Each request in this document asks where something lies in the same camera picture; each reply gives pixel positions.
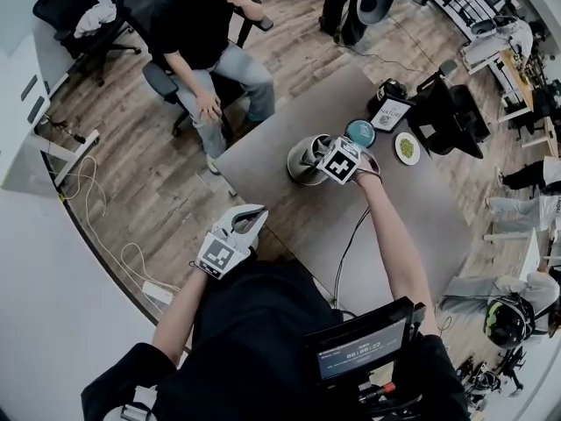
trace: white plate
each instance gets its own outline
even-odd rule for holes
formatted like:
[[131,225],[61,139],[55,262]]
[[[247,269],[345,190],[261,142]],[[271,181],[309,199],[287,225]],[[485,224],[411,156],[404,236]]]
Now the white plate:
[[[400,143],[402,140],[407,139],[413,144],[413,157],[408,158],[401,152]],[[401,159],[406,165],[415,165],[419,159],[421,158],[421,147],[419,146],[419,142],[415,139],[411,134],[408,132],[400,132],[397,137],[395,138],[395,152],[397,156]]]

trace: teal lid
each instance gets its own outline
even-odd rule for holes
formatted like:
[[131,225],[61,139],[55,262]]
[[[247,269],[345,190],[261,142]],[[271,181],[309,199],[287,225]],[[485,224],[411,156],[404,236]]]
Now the teal lid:
[[353,120],[345,130],[347,137],[354,143],[368,148],[376,139],[376,131],[370,122],[366,120]]

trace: helmet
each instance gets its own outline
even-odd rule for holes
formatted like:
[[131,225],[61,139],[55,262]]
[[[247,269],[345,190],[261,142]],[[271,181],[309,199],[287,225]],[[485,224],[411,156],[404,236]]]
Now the helmet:
[[534,329],[532,306],[518,295],[501,296],[487,306],[484,332],[498,347],[519,346]]

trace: monitor screen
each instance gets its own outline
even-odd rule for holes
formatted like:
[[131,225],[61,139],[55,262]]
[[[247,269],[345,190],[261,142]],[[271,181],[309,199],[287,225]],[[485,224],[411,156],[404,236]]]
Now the monitor screen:
[[406,320],[317,355],[322,379],[341,375],[401,348]]

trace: office chair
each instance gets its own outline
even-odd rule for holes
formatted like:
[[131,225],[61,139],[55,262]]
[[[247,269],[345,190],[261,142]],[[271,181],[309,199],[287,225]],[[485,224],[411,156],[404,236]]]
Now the office chair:
[[[472,93],[465,85],[448,89],[436,72],[419,87],[408,117],[409,127],[425,148],[433,153],[446,155],[454,148],[483,159],[478,143],[491,133],[479,113]],[[431,125],[435,132],[428,138],[421,126]]]
[[79,39],[74,37],[75,28],[82,16],[97,3],[97,0],[38,0],[33,6],[33,14],[56,30],[54,38],[68,50],[73,59],[83,55],[78,69],[84,75],[88,73],[86,64],[95,58],[99,60],[98,84],[103,86],[103,67],[109,50],[132,50],[135,54],[140,54],[141,50],[137,46],[114,42],[126,30],[124,20],[118,15],[115,21],[103,24],[93,36]]
[[[117,14],[120,14],[120,16],[136,30],[148,46],[148,51],[152,55],[152,60],[142,69],[148,84],[150,84],[150,87],[162,96],[165,101],[171,104],[179,104],[184,110],[181,116],[175,121],[174,128],[172,130],[174,137],[179,137],[181,135],[180,125],[188,116],[188,111],[177,97],[178,88],[175,82],[170,78],[171,73],[167,72],[165,67],[162,67],[166,63],[166,59],[163,54],[157,54],[153,51],[154,43],[151,37],[152,9],[153,0],[117,0]],[[236,13],[244,18],[242,11],[236,11]],[[253,25],[257,26],[263,32],[267,32],[273,28],[273,22],[267,17],[263,18],[263,20],[259,22],[244,18],[244,23],[238,35],[238,46],[243,47]],[[239,83],[212,73],[210,76],[212,77],[212,81],[217,95],[222,102],[223,108],[229,106],[244,94],[244,91],[240,87]],[[224,116],[224,112],[223,122],[224,135],[226,138],[230,138],[232,135],[231,126]]]

